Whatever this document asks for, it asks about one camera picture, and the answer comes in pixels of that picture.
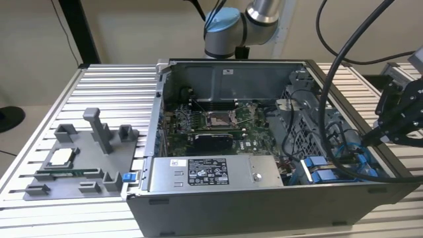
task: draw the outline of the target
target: blue cable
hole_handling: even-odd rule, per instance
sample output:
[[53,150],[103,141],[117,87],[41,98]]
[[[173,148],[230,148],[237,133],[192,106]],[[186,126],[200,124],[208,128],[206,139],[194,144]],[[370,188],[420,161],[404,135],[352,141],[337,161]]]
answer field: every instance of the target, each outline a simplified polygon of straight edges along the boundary
[[[348,142],[346,145],[354,145],[356,147],[358,147],[364,151],[364,153],[366,155],[366,162],[370,160],[370,154],[369,154],[369,151],[368,151],[366,148],[364,148],[360,144],[353,143],[353,142]],[[338,149],[337,149],[337,151],[334,153],[334,157],[338,155],[338,153],[341,152],[342,148],[344,148],[344,145],[341,145],[338,147]]]

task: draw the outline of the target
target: power supply label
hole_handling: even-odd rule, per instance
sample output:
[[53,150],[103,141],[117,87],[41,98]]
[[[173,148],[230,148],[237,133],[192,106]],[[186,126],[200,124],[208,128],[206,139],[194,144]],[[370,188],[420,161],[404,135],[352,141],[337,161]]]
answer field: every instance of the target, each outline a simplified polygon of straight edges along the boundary
[[188,160],[188,184],[228,185],[225,159],[192,159]]

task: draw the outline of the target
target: blue latch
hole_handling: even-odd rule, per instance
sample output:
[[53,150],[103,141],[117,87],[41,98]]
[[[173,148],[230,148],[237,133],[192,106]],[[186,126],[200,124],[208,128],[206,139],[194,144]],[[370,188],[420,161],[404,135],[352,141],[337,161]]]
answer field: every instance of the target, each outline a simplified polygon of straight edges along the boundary
[[328,162],[322,156],[306,156],[304,162],[306,167],[328,165]]
[[137,175],[131,173],[125,173],[121,178],[122,182],[134,182],[135,180],[137,180]]
[[317,170],[310,174],[310,178],[314,183],[333,181],[337,179],[332,170]]
[[357,155],[357,160],[360,162],[360,164],[365,164],[366,163],[366,159],[362,155]]

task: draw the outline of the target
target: slotted aluminum surface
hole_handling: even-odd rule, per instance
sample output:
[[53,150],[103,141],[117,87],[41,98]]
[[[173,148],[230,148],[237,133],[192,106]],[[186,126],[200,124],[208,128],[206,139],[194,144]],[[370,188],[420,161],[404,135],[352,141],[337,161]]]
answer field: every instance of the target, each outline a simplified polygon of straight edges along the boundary
[[[326,72],[329,64],[318,64]],[[81,112],[86,105],[99,107],[101,119],[111,127],[122,123],[134,125],[141,131],[131,170],[141,168],[142,145],[145,141],[150,101],[153,96],[154,68],[145,65],[93,65],[77,84],[70,85],[69,99],[51,115],[49,127],[42,131],[34,144],[18,154],[22,161],[11,179],[0,194],[1,237],[141,237],[129,208],[119,198],[86,198],[49,201],[22,201],[21,189],[30,183],[25,175],[33,173],[43,161],[47,148],[53,145],[51,129],[57,121],[75,123],[86,129]],[[373,107],[378,94],[365,83],[352,68],[341,67],[334,77],[334,85],[369,124],[376,119]],[[421,151],[401,146],[389,147],[405,167],[417,175],[423,174]],[[350,227],[333,227],[281,231],[260,234],[242,234],[230,238],[276,237],[418,237],[423,234],[423,187],[410,193],[401,202],[378,206]]]
[[397,63],[397,70],[401,70],[413,80],[421,78],[421,74],[409,63]]

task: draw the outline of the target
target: black pole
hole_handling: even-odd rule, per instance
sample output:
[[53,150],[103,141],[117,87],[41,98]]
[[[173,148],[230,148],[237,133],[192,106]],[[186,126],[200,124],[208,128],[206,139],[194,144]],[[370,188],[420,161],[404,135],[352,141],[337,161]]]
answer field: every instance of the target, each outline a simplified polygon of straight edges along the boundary
[[101,63],[79,0],[58,0],[82,63]]

